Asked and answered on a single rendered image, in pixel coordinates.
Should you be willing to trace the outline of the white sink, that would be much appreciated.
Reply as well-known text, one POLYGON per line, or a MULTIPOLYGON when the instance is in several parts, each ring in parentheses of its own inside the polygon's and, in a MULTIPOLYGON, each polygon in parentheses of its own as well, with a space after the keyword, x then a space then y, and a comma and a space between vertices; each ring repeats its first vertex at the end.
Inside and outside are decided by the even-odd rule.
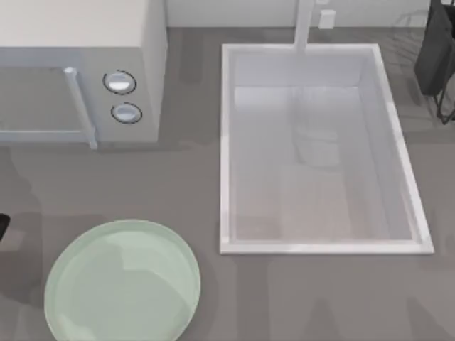
POLYGON ((219 250, 434 253, 377 44, 222 46, 219 250))

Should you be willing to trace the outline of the small microwave knob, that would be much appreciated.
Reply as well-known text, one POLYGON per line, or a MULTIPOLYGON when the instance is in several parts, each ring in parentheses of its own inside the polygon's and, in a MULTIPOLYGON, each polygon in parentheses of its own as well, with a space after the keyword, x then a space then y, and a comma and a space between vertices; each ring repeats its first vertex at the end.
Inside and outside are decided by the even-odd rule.
POLYGON ((130 102, 114 105, 110 112, 111 116, 120 124, 135 124, 143 117, 142 110, 130 102))

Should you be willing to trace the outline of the large microwave knob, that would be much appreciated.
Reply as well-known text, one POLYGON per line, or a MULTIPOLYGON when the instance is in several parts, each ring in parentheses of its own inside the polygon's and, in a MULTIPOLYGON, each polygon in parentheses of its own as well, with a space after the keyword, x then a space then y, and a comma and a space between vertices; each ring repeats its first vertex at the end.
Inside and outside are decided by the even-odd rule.
POLYGON ((108 91, 118 95, 130 94, 137 88, 137 81, 134 76, 123 70, 105 73, 102 83, 108 91))

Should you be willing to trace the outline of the pale green plate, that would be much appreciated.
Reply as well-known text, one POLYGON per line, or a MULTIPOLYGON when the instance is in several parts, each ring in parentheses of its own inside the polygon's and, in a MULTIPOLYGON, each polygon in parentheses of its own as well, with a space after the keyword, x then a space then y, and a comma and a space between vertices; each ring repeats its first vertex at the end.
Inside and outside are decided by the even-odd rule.
POLYGON ((45 320, 55 341, 178 341, 201 290, 198 260, 178 233, 117 220, 61 251, 45 284, 45 320))

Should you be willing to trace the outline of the tall white tap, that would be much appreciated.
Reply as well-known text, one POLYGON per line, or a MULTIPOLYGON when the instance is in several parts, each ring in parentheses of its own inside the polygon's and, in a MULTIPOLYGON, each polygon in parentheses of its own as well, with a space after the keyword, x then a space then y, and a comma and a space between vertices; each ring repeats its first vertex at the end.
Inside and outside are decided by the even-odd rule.
POLYGON ((315 2, 316 0, 297 0, 294 49, 300 55, 306 51, 315 2))

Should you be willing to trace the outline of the pale microwave oven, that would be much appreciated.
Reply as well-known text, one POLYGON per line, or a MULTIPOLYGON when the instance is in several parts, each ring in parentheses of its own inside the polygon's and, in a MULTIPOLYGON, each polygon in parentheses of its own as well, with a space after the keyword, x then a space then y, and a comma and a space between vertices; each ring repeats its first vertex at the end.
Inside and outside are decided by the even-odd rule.
POLYGON ((63 69, 74 67, 98 147, 159 139, 168 39, 164 0, 0 0, 0 144, 86 143, 63 69), (123 70, 126 95, 102 83, 123 70), (120 124, 114 105, 143 117, 120 124))

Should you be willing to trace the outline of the black folding chair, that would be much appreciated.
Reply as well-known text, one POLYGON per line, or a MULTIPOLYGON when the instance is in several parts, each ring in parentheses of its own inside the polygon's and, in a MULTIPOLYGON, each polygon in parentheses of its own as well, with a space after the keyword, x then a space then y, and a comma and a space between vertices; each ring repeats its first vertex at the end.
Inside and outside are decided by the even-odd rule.
POLYGON ((455 121, 455 105, 449 114, 442 111, 447 85, 455 75, 455 0, 430 1, 414 74, 422 95, 434 100, 442 124, 455 121))

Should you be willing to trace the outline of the white wall socket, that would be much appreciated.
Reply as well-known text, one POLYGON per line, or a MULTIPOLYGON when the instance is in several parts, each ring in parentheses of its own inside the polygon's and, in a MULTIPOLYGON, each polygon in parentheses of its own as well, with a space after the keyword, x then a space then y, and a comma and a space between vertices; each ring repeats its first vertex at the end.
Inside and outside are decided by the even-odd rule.
POLYGON ((331 9, 321 10, 318 28, 321 30, 333 29, 335 26, 336 12, 331 9))

